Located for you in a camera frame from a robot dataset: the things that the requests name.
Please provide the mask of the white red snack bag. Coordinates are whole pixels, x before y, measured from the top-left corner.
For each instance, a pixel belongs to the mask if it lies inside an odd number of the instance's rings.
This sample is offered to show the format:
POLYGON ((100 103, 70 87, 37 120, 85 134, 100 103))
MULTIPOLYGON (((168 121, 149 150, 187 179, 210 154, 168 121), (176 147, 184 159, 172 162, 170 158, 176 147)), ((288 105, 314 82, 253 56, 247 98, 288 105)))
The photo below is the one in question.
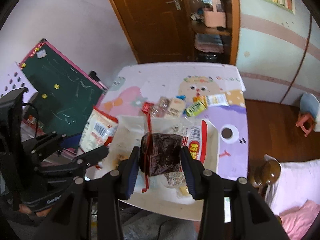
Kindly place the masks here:
POLYGON ((110 144, 117 127, 117 118, 100 111, 97 107, 93 107, 80 138, 79 148, 81 153, 110 144))

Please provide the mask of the dark seaweed snack pack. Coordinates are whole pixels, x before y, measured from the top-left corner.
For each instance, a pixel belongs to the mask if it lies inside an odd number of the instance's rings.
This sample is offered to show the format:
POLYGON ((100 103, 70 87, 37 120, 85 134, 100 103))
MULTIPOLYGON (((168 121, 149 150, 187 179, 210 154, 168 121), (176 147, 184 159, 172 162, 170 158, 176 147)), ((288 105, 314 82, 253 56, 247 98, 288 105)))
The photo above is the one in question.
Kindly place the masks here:
POLYGON ((153 177, 180 170, 182 136, 165 133, 146 133, 139 154, 140 170, 153 177))

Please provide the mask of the brown cracker packet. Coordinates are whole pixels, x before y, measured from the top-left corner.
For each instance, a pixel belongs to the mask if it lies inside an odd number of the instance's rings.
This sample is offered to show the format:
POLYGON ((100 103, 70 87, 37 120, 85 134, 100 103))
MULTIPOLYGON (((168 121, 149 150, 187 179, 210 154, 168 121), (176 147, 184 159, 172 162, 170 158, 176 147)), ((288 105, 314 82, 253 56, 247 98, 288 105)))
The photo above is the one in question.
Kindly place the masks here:
POLYGON ((165 111, 165 119, 180 118, 184 112, 186 103, 182 99, 173 98, 169 103, 167 110, 165 111))

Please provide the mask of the clear bag red snacks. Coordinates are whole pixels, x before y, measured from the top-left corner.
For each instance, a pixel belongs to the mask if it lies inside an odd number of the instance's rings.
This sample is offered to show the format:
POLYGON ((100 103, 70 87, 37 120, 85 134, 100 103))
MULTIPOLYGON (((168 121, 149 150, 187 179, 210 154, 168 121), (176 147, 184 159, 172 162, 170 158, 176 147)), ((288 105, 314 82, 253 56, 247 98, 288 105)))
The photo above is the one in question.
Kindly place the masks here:
POLYGON ((157 103, 148 101, 144 102, 142 106, 142 112, 145 115, 149 113, 151 117, 162 118, 165 115, 170 103, 171 100, 169 98, 161 96, 157 103))

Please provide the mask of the orange oats bar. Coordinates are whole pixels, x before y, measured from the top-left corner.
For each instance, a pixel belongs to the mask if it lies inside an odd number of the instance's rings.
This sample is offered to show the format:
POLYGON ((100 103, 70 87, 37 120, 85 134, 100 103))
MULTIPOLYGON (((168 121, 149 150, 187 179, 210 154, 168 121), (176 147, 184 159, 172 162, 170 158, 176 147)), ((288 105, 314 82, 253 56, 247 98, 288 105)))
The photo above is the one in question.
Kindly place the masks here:
POLYGON ((193 97, 193 102, 201 102, 206 108, 212 106, 229 106, 225 94, 200 95, 193 97))

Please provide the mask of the white storage tray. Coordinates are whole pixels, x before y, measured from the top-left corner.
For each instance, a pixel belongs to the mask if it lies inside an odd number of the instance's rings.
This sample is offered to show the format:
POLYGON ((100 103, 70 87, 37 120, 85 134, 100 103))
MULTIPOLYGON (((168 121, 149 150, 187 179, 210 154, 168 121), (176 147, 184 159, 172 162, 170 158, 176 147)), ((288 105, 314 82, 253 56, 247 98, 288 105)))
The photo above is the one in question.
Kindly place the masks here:
POLYGON ((217 169, 217 135, 208 119, 120 116, 107 157, 107 167, 120 171, 117 197, 139 192, 167 199, 170 189, 181 193, 186 186, 194 200, 203 200, 203 172, 217 169))

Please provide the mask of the large white red bag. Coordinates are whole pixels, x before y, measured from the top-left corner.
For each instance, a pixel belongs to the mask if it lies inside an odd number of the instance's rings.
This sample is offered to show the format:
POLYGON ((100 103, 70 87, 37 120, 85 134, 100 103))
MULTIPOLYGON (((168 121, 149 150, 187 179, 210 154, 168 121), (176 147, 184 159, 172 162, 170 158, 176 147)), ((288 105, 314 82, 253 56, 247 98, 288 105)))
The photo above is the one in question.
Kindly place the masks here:
POLYGON ((182 146, 187 146, 192 158, 203 164, 207 153, 209 124, 207 119, 184 117, 173 119, 165 131, 182 136, 182 146))

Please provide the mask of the yellow green snack box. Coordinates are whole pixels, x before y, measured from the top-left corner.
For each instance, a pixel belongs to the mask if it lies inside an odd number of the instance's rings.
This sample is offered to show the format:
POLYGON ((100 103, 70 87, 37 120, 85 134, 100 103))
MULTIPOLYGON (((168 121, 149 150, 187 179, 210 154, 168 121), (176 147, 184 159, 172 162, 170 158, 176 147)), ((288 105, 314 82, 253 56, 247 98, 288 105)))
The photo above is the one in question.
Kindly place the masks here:
POLYGON ((200 113, 204 112, 207 109, 205 104, 201 101, 193 102, 185 109, 185 114, 189 117, 198 116, 200 113))

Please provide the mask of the blue white snack packet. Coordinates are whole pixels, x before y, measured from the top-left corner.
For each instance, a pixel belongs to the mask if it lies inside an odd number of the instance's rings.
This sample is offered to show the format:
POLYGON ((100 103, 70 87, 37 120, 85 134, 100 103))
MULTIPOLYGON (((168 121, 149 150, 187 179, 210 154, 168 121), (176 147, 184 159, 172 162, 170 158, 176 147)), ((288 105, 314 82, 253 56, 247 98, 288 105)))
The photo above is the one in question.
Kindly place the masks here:
POLYGON ((176 96, 177 99, 180 99, 180 100, 185 100, 185 95, 178 95, 176 96))

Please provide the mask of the wooden bedpost knob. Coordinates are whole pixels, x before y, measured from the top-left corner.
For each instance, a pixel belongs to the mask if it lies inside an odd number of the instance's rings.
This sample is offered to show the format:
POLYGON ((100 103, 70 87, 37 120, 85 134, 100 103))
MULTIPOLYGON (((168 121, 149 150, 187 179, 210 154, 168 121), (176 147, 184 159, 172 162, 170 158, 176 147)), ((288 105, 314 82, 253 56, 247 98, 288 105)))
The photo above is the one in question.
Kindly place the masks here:
POLYGON ((255 169, 254 182, 258 186, 271 185, 279 179, 280 173, 280 163, 277 160, 270 159, 255 169))

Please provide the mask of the white perforated basket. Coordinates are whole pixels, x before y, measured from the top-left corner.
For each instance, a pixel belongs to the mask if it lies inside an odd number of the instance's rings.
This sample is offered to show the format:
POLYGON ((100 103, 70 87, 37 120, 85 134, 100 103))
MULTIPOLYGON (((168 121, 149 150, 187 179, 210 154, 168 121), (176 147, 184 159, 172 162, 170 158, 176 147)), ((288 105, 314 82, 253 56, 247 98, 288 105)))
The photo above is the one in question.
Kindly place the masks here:
POLYGON ((11 90, 27 88, 28 90, 24 94, 23 98, 24 100, 29 101, 31 97, 37 93, 37 90, 30 83, 16 62, 1 69, 0 85, 1 97, 5 96, 5 94, 8 94, 11 90))

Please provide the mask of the cartoon printed tablecloth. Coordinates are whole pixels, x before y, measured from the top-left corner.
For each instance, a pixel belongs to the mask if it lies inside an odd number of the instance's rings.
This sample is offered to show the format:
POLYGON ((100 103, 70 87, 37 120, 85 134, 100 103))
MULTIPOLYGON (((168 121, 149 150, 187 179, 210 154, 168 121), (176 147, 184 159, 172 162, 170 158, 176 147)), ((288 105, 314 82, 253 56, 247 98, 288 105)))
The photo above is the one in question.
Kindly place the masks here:
POLYGON ((194 97, 205 95, 214 96, 215 101, 198 116, 153 118, 152 129, 181 135, 192 157, 220 177, 245 177, 248 128, 244 91, 238 69, 228 64, 167 62, 123 68, 99 107, 119 121, 113 145, 103 162, 87 171, 87 177, 97 179, 114 170, 140 145, 146 133, 143 103, 183 96, 190 105, 194 97))

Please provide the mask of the white pillow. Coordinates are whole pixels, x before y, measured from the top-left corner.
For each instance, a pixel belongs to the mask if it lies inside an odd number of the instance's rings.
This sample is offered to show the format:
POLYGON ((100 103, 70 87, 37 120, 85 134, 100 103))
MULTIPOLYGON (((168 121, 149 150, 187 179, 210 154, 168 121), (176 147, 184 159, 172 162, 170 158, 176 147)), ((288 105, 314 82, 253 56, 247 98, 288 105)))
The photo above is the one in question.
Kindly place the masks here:
POLYGON ((278 180, 268 185, 265 202, 275 215, 311 200, 319 204, 319 160, 280 163, 278 180))

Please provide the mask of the pink blanket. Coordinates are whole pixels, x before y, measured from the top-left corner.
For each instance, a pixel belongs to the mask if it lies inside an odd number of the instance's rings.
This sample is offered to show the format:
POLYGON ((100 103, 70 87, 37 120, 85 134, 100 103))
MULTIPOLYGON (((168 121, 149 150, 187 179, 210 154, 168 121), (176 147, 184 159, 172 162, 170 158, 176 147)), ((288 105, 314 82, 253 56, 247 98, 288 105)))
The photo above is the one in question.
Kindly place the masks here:
POLYGON ((319 213, 319 205, 308 200, 301 207, 293 207, 279 216, 289 239, 302 239, 319 213))

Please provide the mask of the pink plastic stool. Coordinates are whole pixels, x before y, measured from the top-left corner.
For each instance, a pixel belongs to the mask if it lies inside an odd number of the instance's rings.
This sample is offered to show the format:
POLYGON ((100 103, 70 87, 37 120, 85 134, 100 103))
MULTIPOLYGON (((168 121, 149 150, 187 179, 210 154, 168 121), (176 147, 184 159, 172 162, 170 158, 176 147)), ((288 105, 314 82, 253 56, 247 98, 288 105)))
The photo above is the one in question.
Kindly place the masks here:
POLYGON ((296 127, 301 128, 304 136, 307 137, 315 127, 315 120, 310 113, 299 112, 296 127))

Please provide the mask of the folded towels stack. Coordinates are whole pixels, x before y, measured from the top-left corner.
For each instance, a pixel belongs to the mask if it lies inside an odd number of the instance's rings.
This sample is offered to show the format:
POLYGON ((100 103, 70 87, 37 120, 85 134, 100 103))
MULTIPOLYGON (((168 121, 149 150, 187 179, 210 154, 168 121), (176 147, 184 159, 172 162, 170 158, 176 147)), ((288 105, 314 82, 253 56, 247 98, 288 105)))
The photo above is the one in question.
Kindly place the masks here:
POLYGON ((224 53, 223 42, 220 35, 196 34, 195 49, 204 53, 224 53))

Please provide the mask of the blue cushion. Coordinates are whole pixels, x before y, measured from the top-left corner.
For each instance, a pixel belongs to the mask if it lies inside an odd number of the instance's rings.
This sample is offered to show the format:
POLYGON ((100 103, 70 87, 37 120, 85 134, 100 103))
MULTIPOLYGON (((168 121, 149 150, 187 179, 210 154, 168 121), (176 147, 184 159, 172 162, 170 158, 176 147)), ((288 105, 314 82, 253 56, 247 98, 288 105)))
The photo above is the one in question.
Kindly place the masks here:
POLYGON ((319 100, 311 93, 304 93, 299 103, 300 112, 309 113, 315 122, 319 122, 319 100))

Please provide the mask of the wardrobe sliding doors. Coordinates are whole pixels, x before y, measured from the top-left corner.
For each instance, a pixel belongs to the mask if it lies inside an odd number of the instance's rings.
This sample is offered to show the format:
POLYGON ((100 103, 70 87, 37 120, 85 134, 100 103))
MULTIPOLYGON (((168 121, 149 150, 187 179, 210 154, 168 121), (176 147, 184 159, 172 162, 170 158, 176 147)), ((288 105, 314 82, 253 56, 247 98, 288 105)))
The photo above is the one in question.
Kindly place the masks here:
POLYGON ((240 0, 236 66, 245 98, 294 105, 319 97, 319 26, 302 0, 296 14, 263 0, 240 0))

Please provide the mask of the pink storage basket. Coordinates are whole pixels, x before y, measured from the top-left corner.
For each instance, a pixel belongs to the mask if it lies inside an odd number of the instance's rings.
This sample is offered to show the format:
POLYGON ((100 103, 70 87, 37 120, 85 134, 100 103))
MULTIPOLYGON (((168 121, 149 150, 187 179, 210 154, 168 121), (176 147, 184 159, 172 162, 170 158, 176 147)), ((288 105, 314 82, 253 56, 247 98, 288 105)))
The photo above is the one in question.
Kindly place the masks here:
POLYGON ((226 13, 221 0, 211 0, 211 5, 203 9, 204 25, 208 28, 226 29, 226 13))

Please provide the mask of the brown wooden door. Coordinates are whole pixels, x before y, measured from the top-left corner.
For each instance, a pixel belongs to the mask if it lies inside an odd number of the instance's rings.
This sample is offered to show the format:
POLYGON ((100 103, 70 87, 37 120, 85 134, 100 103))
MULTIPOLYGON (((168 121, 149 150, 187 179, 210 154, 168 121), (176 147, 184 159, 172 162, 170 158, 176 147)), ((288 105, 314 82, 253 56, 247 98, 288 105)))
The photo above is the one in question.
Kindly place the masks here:
POLYGON ((193 60, 185 0, 109 0, 138 63, 193 60))

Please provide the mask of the wooden shelf cabinet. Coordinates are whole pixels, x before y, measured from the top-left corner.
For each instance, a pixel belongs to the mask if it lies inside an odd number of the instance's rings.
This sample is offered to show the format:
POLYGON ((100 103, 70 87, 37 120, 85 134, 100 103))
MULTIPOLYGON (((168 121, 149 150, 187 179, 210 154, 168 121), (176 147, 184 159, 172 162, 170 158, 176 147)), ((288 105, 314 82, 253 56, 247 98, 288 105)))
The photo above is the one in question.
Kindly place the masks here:
POLYGON ((240 33, 240 0, 184 0, 193 60, 235 65, 240 33))

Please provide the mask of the green chalkboard pink frame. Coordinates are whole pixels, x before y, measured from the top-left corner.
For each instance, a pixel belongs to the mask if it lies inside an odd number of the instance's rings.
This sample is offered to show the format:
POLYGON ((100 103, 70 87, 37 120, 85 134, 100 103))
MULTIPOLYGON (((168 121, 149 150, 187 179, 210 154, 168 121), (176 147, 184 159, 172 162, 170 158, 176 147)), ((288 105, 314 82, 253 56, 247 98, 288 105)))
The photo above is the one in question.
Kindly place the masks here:
POLYGON ((106 89, 46 39, 21 61, 20 68, 38 91, 25 117, 39 122, 43 133, 81 135, 93 107, 106 89))

